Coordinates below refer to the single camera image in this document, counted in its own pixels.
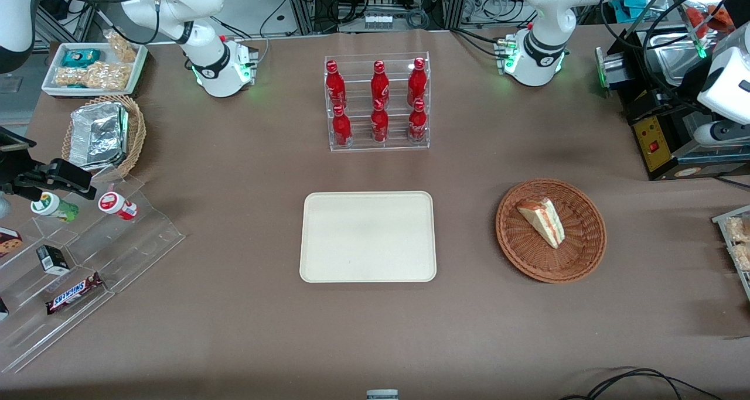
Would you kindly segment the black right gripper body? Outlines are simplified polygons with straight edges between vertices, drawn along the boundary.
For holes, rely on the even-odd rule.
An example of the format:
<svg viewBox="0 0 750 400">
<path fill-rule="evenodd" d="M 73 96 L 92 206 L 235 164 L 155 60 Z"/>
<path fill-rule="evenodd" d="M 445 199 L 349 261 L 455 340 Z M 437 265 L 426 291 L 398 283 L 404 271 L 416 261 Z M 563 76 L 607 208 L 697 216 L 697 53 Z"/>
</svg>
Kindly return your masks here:
<svg viewBox="0 0 750 400">
<path fill-rule="evenodd" d="M 36 187 L 24 184 L 27 174 L 37 167 L 37 162 L 29 154 L 29 148 L 34 146 L 36 142 L 32 139 L 1 128 L 1 184 L 5 194 L 37 198 Z"/>
</svg>

